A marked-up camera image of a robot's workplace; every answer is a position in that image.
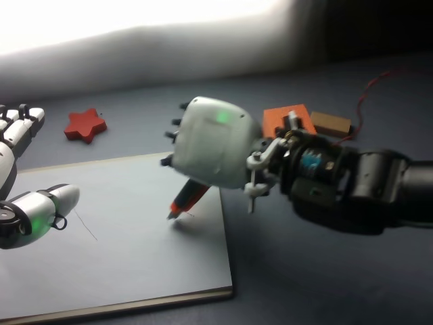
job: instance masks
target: marker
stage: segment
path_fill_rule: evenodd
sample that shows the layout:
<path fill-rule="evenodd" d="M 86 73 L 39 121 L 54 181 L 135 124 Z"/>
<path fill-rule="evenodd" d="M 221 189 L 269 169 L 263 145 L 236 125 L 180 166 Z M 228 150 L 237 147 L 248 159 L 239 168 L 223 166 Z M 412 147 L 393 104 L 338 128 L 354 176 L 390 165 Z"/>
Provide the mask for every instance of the marker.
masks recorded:
<path fill-rule="evenodd" d="M 209 187 L 192 179 L 188 179 L 182 190 L 177 194 L 170 206 L 171 212 L 167 219 L 176 219 L 182 212 L 190 210 L 195 203 L 209 190 Z"/>

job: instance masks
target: bright light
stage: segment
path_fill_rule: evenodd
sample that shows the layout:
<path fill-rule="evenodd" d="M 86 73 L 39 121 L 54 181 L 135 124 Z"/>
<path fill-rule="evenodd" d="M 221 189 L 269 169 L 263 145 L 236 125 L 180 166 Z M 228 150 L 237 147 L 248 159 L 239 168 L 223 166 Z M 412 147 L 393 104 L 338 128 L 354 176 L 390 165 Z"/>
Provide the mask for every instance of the bright light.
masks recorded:
<path fill-rule="evenodd" d="M 134 26 L 265 13 L 281 0 L 0 0 L 0 54 Z"/>

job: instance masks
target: gray table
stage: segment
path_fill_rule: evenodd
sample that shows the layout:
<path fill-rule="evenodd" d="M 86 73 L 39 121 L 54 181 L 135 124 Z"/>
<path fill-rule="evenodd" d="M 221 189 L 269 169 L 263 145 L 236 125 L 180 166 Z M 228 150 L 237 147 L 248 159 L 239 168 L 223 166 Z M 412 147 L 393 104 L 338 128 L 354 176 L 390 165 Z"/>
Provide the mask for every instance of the gray table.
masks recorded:
<path fill-rule="evenodd" d="M 433 54 L 325 66 L 290 76 L 251 77 L 31 103 L 46 109 L 44 128 L 20 169 L 165 152 L 180 102 L 197 95 L 233 102 L 261 119 L 265 108 L 304 103 L 356 120 L 366 83 L 389 68 L 365 102 L 365 126 L 352 145 L 433 159 Z M 108 130 L 91 145 L 68 142 L 68 113 L 95 107 Z M 364 237 L 333 232 L 297 216 L 277 188 L 248 215 L 241 191 L 223 190 L 236 295 L 228 301 L 143 311 L 92 324 L 431 324 L 433 231 L 388 230 Z M 90 324 L 75 320 L 73 324 Z"/>

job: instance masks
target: robotic arm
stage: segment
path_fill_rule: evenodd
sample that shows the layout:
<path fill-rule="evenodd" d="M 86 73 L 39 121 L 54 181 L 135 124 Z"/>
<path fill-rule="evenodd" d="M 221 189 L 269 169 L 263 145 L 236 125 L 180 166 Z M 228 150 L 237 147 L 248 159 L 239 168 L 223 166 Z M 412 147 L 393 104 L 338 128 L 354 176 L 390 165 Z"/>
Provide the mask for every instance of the robotic arm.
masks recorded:
<path fill-rule="evenodd" d="M 0 248 L 8 249 L 32 243 L 50 228 L 64 229 L 80 192 L 60 184 L 6 200 L 16 179 L 16 160 L 43 126 L 45 113 L 22 104 L 17 110 L 0 105 L 0 114 Z"/>
<path fill-rule="evenodd" d="M 385 228 L 433 227 L 433 162 L 414 162 L 390 150 L 336 146 L 299 129 L 295 116 L 264 139 L 260 125 L 241 108 L 197 97 L 171 133 L 175 146 L 164 159 L 192 180 L 241 188 L 254 200 L 277 183 L 297 214 L 354 234 Z"/>

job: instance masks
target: red star-shaped block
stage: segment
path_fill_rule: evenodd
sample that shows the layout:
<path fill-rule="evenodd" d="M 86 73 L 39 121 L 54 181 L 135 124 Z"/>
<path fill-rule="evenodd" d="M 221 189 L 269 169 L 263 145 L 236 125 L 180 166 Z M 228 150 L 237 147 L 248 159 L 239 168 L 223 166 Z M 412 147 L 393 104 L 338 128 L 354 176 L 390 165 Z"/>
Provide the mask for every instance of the red star-shaped block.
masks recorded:
<path fill-rule="evenodd" d="M 82 139 L 90 144 L 96 134 L 107 129 L 105 120 L 99 118 L 96 109 L 90 108 L 84 113 L 70 113 L 70 123 L 65 129 L 68 140 Z"/>

